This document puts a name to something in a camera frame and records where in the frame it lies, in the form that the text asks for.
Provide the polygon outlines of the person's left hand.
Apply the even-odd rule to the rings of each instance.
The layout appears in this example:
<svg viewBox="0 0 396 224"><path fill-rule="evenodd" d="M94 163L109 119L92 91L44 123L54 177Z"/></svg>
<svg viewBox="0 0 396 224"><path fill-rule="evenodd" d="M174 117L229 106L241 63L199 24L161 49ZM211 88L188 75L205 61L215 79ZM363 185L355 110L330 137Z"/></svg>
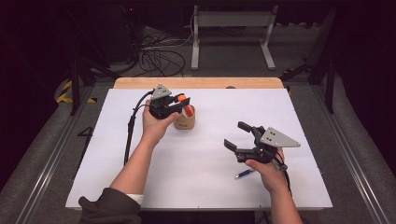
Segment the person's left hand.
<svg viewBox="0 0 396 224"><path fill-rule="evenodd" d="M149 112L150 100L145 103L143 111L143 133L141 142L147 147L155 147L164 137L167 128L178 118L175 112L165 119L156 119Z"/></svg>

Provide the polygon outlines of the blue pen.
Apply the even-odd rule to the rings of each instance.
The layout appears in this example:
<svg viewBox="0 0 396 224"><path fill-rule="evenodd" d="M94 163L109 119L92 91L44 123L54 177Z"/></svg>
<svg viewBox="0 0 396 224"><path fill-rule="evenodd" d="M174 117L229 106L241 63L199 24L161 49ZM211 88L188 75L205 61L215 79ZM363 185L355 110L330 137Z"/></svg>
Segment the blue pen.
<svg viewBox="0 0 396 224"><path fill-rule="evenodd" d="M246 177L246 176L248 176L248 175L253 174L254 172L256 172L256 170L253 169L253 168L246 169L245 171L243 171L243 172L237 174L237 175L234 177L234 179L235 179L235 180L238 180L238 179L244 178L244 177Z"/></svg>

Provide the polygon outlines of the person's right hand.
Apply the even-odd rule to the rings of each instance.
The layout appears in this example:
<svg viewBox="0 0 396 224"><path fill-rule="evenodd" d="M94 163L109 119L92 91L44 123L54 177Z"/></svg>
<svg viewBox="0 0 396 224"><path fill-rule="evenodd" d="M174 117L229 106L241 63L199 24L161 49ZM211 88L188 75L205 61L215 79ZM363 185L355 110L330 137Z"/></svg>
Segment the person's right hand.
<svg viewBox="0 0 396 224"><path fill-rule="evenodd" d="M289 191L284 172L280 171L274 163L247 160L246 165L261 175L262 183L270 194Z"/></svg>

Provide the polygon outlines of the dark green sleeve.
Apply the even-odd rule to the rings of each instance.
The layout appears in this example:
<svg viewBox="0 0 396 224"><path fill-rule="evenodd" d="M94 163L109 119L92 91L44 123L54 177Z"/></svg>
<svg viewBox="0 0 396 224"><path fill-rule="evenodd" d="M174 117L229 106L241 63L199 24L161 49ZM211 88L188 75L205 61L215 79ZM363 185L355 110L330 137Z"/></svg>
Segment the dark green sleeve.
<svg viewBox="0 0 396 224"><path fill-rule="evenodd" d="M78 200L82 208L78 224L141 224L138 214L143 199L142 194L126 194L113 188L103 189L95 202L82 196Z"/></svg>

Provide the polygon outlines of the black metal stand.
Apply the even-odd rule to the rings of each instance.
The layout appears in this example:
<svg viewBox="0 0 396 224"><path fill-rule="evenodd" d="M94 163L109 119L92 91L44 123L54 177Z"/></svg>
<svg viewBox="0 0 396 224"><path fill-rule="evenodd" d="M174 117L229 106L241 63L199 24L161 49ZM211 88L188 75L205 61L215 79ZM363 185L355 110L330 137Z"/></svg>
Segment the black metal stand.
<svg viewBox="0 0 396 224"><path fill-rule="evenodd" d="M70 51L70 80L72 87L72 111L71 116L77 114L81 108L80 84L82 81L85 86L93 86L96 82L95 74L91 71L92 68L98 70L105 77L117 79L120 75L112 72L109 69L108 62L103 57L102 52L97 48L93 39L86 32L84 24L81 23L78 17L69 9L64 9L66 20L70 25L67 33Z"/></svg>
<svg viewBox="0 0 396 224"><path fill-rule="evenodd" d="M314 46L309 52L304 63L294 69L287 69L280 77L282 81L296 77L302 72L309 72L308 83L318 85L323 78L326 78L324 102L328 111L333 114L333 85L335 79L334 63L331 59L330 52L326 51L328 37L331 33L333 20L336 15L336 7L331 7L328 11L318 32Z"/></svg>

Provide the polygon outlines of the orange pink highlighter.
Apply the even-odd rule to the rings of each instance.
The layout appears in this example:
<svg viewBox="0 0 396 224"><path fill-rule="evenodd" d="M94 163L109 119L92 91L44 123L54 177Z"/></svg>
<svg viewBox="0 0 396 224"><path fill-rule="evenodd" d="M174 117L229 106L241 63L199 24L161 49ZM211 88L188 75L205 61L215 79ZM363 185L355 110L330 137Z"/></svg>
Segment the orange pink highlighter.
<svg viewBox="0 0 396 224"><path fill-rule="evenodd" d="M190 104L189 98L185 94L180 94L177 100L183 104L183 114L185 117L192 117L194 115L194 110Z"/></svg>

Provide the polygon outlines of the yellow black striped tape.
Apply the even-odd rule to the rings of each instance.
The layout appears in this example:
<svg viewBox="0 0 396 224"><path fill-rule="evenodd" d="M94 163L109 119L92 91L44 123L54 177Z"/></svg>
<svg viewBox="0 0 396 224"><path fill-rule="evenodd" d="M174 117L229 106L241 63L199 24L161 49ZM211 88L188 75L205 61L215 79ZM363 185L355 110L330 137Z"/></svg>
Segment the yellow black striped tape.
<svg viewBox="0 0 396 224"><path fill-rule="evenodd" d="M74 102L74 98L73 98L72 92L71 92L72 84L73 84L73 82L71 80L67 80L64 83L58 97L56 98L56 102L58 104L59 103L72 104Z"/></svg>

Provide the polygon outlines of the aluminium rail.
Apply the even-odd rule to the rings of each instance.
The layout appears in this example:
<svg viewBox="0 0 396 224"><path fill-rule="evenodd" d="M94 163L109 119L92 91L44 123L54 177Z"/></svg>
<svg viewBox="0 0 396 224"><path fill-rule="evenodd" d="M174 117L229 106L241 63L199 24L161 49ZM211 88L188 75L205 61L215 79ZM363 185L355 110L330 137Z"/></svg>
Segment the aluminium rail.
<svg viewBox="0 0 396 224"><path fill-rule="evenodd" d="M380 204L378 198L376 197L372 185L369 183L369 180L361 169L361 166L359 165L351 146L347 142L347 139L338 123L338 120L336 119L336 116L331 114L330 110L326 106L324 93L318 86L312 86L312 90L320 104L322 112L325 114L326 120L331 125L332 132L337 139L337 144L340 147L340 152L344 158L346 166L352 175L355 185L357 186L374 223L391 224L390 219L385 213L384 207Z"/></svg>
<svg viewBox="0 0 396 224"><path fill-rule="evenodd" d="M58 163L64 154L66 142L71 135L73 128L75 127L78 117L81 114L84 105L88 101L92 94L93 87L85 87L80 95L81 105L77 108L73 116L67 117L67 122L63 128L63 131L52 150L48 161L46 162L42 172L39 174L35 186L21 210L19 217L17 218L15 224L30 224L33 214L40 204L41 199L53 177L53 174L58 166Z"/></svg>

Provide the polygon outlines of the white metal stand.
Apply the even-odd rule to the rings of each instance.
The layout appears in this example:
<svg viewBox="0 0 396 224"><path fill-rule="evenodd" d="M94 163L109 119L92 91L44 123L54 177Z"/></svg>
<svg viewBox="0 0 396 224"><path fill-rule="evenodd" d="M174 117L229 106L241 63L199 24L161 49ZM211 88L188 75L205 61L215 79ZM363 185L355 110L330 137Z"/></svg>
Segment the white metal stand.
<svg viewBox="0 0 396 224"><path fill-rule="evenodd" d="M266 34L259 40L262 54L270 71L276 69L269 50L269 40L275 26L278 6L264 11L202 11L195 6L192 14L192 54L191 69L199 68L200 39L199 29L206 27L265 27Z"/></svg>

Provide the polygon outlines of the tan bear pen holder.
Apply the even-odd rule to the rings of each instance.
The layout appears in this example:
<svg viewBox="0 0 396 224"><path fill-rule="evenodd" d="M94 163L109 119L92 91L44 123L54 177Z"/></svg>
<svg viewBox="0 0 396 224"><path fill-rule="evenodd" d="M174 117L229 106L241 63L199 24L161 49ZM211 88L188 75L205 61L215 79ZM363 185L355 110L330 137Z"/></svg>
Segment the tan bear pen holder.
<svg viewBox="0 0 396 224"><path fill-rule="evenodd" d="M177 119L174 121L174 126L178 130L191 130L195 125L195 107L192 105L194 110L194 115L192 117L185 117L182 112L178 115Z"/></svg>

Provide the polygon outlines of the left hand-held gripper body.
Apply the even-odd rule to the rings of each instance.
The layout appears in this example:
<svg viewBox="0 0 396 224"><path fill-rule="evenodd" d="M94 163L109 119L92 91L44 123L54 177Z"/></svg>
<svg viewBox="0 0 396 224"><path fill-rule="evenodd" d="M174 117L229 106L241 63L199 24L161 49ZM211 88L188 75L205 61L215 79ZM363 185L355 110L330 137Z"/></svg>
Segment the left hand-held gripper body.
<svg viewBox="0 0 396 224"><path fill-rule="evenodd" d="M150 98L149 113L155 119L166 119L173 113L182 112L182 103L163 84L159 84Z"/></svg>

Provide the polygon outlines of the black equipment box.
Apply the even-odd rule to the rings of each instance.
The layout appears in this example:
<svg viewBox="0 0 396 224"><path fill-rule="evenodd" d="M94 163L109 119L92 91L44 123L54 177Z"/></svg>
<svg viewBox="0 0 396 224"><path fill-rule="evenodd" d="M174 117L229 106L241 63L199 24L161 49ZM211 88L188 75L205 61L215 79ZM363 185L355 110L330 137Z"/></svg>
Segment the black equipment box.
<svg viewBox="0 0 396 224"><path fill-rule="evenodd" d="M134 10L118 4L96 5L92 21L100 48L108 63L133 63L138 60L142 28Z"/></svg>

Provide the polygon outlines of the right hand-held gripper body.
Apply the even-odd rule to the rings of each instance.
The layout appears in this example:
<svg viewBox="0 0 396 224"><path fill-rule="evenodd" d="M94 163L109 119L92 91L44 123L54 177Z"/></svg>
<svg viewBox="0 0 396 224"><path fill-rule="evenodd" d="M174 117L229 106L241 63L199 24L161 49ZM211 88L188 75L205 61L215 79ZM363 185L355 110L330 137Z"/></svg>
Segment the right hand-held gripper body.
<svg viewBox="0 0 396 224"><path fill-rule="evenodd" d="M288 166L276 156L278 150L281 147L299 147L301 144L275 128L251 127L255 147L253 149L237 148L234 153L237 161L255 160L260 163L274 161L280 171L286 171Z"/></svg>

